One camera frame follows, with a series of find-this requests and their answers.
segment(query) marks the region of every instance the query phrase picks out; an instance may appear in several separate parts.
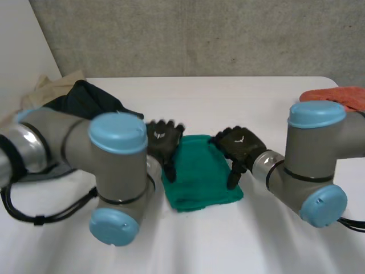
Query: beige cloth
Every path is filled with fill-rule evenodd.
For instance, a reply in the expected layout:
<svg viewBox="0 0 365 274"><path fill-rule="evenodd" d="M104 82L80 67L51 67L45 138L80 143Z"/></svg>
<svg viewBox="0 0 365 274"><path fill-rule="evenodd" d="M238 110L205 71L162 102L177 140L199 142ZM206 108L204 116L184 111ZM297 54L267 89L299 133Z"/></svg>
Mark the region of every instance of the beige cloth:
<svg viewBox="0 0 365 274"><path fill-rule="evenodd" d="M35 91L23 96L21 109L32 110L41 107L57 97L68 94L77 80L85 80L85 76L81 70L53 82L47 76L41 75L36 84Z"/></svg>

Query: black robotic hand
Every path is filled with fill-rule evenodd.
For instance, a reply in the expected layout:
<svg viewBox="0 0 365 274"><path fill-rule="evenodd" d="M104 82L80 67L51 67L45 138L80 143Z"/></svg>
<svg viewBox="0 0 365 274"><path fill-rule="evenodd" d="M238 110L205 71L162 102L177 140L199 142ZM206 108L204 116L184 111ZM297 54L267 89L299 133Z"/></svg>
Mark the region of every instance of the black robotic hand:
<svg viewBox="0 0 365 274"><path fill-rule="evenodd" d="M185 127L179 124L175 127L174 121L166 123L153 120L147 124L148 149L147 153L161 164L167 179L176 180L176 170L173 162L174 153L183 137Z"/></svg>
<svg viewBox="0 0 365 274"><path fill-rule="evenodd" d="M251 170L257 156L265 152L265 144L245 127L226 128L209 140L227 159L232 160L232 170L227 180L227 188L234 189L241 174Z"/></svg>

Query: gray concrete wall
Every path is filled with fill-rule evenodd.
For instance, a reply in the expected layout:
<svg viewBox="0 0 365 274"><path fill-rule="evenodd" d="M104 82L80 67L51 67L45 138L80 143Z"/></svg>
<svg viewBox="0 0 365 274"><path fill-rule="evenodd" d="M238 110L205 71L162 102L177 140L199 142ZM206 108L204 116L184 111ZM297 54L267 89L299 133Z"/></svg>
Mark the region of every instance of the gray concrete wall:
<svg viewBox="0 0 365 274"><path fill-rule="evenodd" d="M364 0L30 0L63 75L319 75L365 86Z"/></svg>

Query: green cloth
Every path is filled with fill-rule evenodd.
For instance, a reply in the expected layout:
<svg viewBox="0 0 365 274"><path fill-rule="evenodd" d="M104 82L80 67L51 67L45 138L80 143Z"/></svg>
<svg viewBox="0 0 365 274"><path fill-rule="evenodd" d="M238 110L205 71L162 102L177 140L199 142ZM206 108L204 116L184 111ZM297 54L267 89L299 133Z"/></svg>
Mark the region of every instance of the green cloth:
<svg viewBox="0 0 365 274"><path fill-rule="evenodd" d="M209 139L209 135L182 137L175 153L176 181L169 182L163 174L166 197L178 212L228 204L244 196L239 186L227 190L230 167Z"/></svg>

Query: black band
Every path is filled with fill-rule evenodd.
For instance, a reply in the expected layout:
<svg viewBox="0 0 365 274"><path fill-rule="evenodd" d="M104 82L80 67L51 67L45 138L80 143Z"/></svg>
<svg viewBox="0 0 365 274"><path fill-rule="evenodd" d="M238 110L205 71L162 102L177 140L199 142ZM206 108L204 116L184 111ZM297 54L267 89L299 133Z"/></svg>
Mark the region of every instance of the black band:
<svg viewBox="0 0 365 274"><path fill-rule="evenodd" d="M155 181L152 179L152 177L150 176L150 174L147 174L147 178L149 180L151 180L151 183L153 184L153 187L156 190ZM106 202L106 203L108 203L108 204L114 204L116 206L123 205L123 204L131 204L131 203L139 200L146 193L147 189L148 189L148 184L146 184L146 187L144 188L144 190L142 191L142 193L139 194L137 197L134 197L134 198L128 199L128 200L124 200L124 201L109 200L109 199L107 199L105 197L102 197L100 195L100 193L99 193L99 199L102 200L102 201L104 201L104 202Z"/></svg>
<svg viewBox="0 0 365 274"><path fill-rule="evenodd" d="M278 162L276 162L270 169L270 171L267 173L266 175L266 188L268 191L270 191L270 188L269 188L269 181L270 181L270 176L271 176L271 173L273 173L273 171L275 170L275 168L278 167L278 165L282 164L284 162L284 160L280 160Z"/></svg>
<svg viewBox="0 0 365 274"><path fill-rule="evenodd" d="M68 128L67 133L65 134L65 136L64 136L64 138L62 140L62 144L61 144L61 159L68 166L70 166L70 164L68 163L68 161L66 159L66 143L67 143L67 139L68 139L69 135L71 134L71 132L73 131L73 129L76 126L78 126L79 124L81 124L83 121L85 121L85 120L84 119L80 119L80 120L77 120L72 125L70 125L70 127Z"/></svg>
<svg viewBox="0 0 365 274"><path fill-rule="evenodd" d="M0 135L0 149L9 159L12 170L10 182L15 183L27 174L22 155L19 153L15 145L13 145L13 143L4 135Z"/></svg>
<svg viewBox="0 0 365 274"><path fill-rule="evenodd" d="M325 183L328 181L333 180L334 178L334 174L328 176L328 177L321 177L321 178L315 178L315 177L306 177L306 176L302 176L302 175L298 175L295 173L292 173L290 170L288 170L287 168L284 168L284 172L286 174L288 174L289 176L291 176L294 179L300 180L300 181L304 181L304 182L311 182L311 183Z"/></svg>
<svg viewBox="0 0 365 274"><path fill-rule="evenodd" d="M362 111L356 111L358 114L360 114L362 117L365 118L365 113L363 113Z"/></svg>
<svg viewBox="0 0 365 274"><path fill-rule="evenodd" d="M39 138L40 142L42 143L42 145L44 147L44 150L46 151L47 164L50 164L51 161L52 161L51 150L50 150L50 147L49 147L49 145L46 141L46 138L44 138L43 135L39 132L39 130L37 130L30 123L22 122L21 124L23 126L26 126L27 128L29 128Z"/></svg>
<svg viewBox="0 0 365 274"><path fill-rule="evenodd" d="M156 184L155 184L155 180L152 178L152 176L150 174L147 174L147 178L151 181L151 183L153 184L153 190L156 191Z"/></svg>

